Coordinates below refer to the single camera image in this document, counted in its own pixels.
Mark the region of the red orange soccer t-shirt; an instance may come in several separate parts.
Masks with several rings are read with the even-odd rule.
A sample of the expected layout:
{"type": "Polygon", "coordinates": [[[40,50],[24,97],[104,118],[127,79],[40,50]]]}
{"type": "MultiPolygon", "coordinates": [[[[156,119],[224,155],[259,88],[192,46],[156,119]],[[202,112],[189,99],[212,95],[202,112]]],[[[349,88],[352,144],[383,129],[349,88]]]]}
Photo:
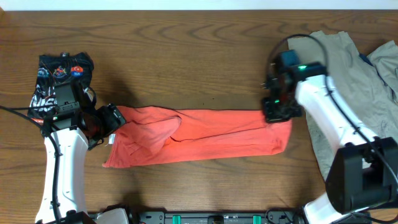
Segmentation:
{"type": "Polygon", "coordinates": [[[269,124],[260,110],[170,110],[119,107],[107,168],[269,156],[288,145],[292,122],[269,124]]]}

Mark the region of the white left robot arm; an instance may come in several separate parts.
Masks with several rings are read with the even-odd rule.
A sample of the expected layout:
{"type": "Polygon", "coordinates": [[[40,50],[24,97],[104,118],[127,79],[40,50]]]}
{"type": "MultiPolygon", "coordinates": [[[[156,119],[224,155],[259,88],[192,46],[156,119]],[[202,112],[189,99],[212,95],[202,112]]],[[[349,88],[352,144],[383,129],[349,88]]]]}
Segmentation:
{"type": "Polygon", "coordinates": [[[44,118],[47,153],[45,185],[36,223],[66,223],[67,215],[86,215],[86,153],[126,123],[114,104],[83,110],[79,104],[44,118]]]}

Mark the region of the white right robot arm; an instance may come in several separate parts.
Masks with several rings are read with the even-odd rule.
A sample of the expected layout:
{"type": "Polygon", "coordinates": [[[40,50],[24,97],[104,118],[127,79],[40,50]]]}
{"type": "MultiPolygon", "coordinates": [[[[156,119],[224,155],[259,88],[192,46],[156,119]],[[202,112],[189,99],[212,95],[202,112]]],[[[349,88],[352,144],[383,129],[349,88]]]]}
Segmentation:
{"type": "Polygon", "coordinates": [[[326,66],[277,65],[266,72],[263,100],[268,123],[300,116],[305,109],[331,146],[334,159],[325,193],[302,209],[304,223],[336,223],[349,218],[372,221],[368,209],[397,202],[397,143],[380,138],[351,110],[326,66]]]}

